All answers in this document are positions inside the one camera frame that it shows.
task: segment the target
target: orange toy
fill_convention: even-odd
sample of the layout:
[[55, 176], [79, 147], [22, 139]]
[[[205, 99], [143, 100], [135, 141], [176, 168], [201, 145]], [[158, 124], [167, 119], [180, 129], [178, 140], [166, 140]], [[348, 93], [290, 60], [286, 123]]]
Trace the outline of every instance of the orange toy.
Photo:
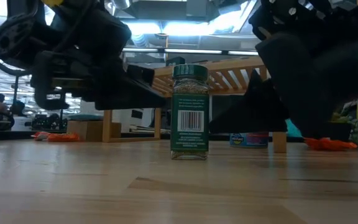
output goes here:
[[50, 134], [49, 142], [78, 142], [81, 141], [77, 134]]
[[330, 140], [328, 138], [310, 139], [305, 138], [305, 143], [312, 149], [318, 151], [343, 151], [345, 149], [356, 149], [357, 145], [353, 142], [342, 142], [338, 140]]

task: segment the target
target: black cable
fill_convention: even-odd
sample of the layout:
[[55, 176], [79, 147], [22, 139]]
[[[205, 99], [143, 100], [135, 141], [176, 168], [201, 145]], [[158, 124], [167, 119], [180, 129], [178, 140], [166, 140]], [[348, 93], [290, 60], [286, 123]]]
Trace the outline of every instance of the black cable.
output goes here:
[[86, 15], [90, 12], [90, 10], [92, 9], [93, 6], [94, 6], [94, 1], [88, 0], [87, 5], [81, 12], [81, 15], [79, 16], [79, 18], [76, 19], [73, 27], [71, 27], [71, 29], [68, 31], [67, 35], [64, 36], [63, 40], [53, 49], [54, 52], [61, 52], [62, 50], [64, 50], [66, 45], [68, 45], [71, 42], [78, 27], [84, 21]]
[[[10, 27], [12, 27], [20, 22], [23, 22], [23, 21], [33, 18], [38, 12], [38, 6], [39, 6], [39, 0], [35, 0], [33, 8], [28, 15], [23, 16], [23, 17], [18, 17], [16, 19], [7, 20], [6, 22], [4, 22], [0, 26], [0, 36], [3, 35], [4, 31], [9, 29]], [[14, 70], [14, 69], [8, 68], [1, 62], [0, 62], [0, 69], [10, 75], [19, 76], [19, 77], [24, 76], [24, 75], [30, 75], [31, 71], [32, 71], [31, 68], [28, 70]]]

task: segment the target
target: green lid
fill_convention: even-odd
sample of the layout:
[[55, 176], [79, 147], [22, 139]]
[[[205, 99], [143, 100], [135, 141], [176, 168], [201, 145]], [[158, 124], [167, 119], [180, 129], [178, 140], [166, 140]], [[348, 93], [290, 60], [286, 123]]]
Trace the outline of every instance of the green lid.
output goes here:
[[173, 68], [172, 78], [197, 78], [208, 80], [208, 69], [202, 65], [177, 65]]

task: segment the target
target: wooden leg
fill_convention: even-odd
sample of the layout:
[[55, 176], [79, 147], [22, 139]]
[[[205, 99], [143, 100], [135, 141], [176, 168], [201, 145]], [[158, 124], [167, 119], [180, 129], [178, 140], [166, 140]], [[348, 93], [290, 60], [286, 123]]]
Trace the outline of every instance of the wooden leg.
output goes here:
[[265, 81], [267, 79], [267, 69], [265, 66], [262, 66], [259, 68], [259, 75], [262, 78], [263, 81]]
[[161, 108], [156, 108], [154, 112], [154, 137], [161, 139]]
[[281, 132], [273, 133], [273, 150], [278, 153], [287, 153], [287, 134]]
[[111, 116], [112, 110], [106, 110], [103, 114], [103, 142], [110, 142], [111, 139]]

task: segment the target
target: wooden surface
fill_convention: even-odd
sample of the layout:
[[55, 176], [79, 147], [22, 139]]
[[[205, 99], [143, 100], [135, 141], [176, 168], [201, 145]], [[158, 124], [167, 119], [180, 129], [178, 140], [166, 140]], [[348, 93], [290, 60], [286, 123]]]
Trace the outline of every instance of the wooden surface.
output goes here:
[[[245, 93], [252, 69], [256, 69], [263, 80], [267, 70], [259, 57], [235, 58], [216, 62], [199, 63], [209, 70], [209, 93], [211, 95]], [[156, 68], [152, 88], [165, 97], [172, 96], [173, 67]]]
[[0, 141], [0, 224], [358, 223], [358, 152]]

